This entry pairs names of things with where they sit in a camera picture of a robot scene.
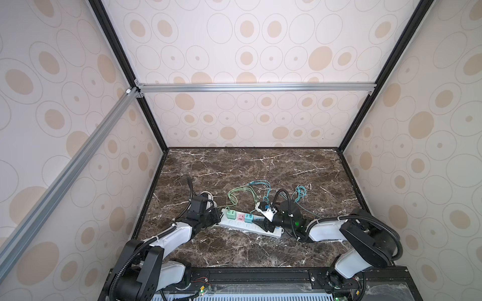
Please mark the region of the teal plug adapter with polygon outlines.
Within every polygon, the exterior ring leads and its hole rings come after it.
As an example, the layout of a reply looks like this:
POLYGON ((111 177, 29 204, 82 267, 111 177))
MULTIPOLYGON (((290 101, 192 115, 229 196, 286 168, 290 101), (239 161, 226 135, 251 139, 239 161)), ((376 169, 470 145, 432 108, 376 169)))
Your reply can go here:
POLYGON ((253 220, 254 220, 253 214, 249 214, 249 213, 244 214, 244 221, 246 223, 253 223, 253 220))

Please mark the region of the white power strip coloured sockets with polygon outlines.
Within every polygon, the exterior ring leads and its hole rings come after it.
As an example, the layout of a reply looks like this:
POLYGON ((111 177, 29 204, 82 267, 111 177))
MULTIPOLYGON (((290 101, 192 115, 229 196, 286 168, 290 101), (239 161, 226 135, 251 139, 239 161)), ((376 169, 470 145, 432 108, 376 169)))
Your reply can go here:
MULTIPOLYGON (((232 230, 238 230, 246 233, 255 233, 257 235, 264 235, 272 238, 281 238, 284 230, 281 227, 276 227, 273 233, 265 232, 261 227, 253 223, 246 223, 244 221, 244 212, 237 211, 237 219, 228 219, 226 211, 228 208, 222 208, 222 219, 218 224, 221 227, 229 228, 232 230)), ((254 219, 263 219, 259 216, 254 216, 254 219)))

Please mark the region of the light green plug adapter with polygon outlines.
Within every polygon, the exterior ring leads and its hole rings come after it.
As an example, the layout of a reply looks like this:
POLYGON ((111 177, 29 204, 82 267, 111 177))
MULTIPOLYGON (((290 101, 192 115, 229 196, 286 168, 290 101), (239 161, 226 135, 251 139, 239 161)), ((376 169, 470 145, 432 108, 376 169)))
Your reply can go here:
POLYGON ((228 219, 237 219, 237 212, 235 210, 228 209, 226 215, 228 219))

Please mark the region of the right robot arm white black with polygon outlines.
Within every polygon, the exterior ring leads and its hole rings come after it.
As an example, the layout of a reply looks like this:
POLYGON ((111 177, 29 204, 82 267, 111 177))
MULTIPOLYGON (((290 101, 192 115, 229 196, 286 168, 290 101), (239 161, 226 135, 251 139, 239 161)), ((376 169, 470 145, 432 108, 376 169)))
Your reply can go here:
POLYGON ((346 241, 351 250, 338 256, 326 272, 325 280, 334 288, 370 267, 387 268, 403 255, 400 235, 364 209, 350 214, 308 220, 284 189, 272 200, 264 198, 255 206, 263 220, 254 223, 265 232, 282 228, 300 243, 346 241))

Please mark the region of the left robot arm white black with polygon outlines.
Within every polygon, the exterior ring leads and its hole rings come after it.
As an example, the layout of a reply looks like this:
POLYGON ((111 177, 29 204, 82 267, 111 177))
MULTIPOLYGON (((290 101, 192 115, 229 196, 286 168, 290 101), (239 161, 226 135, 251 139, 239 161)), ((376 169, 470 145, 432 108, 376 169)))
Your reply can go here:
POLYGON ((171 284, 189 282, 189 265, 164 259, 199 232, 221 222, 222 209, 208 193, 196 194, 187 177, 190 196, 186 208, 170 227, 146 240, 131 239, 110 270, 99 300, 151 300, 171 284))

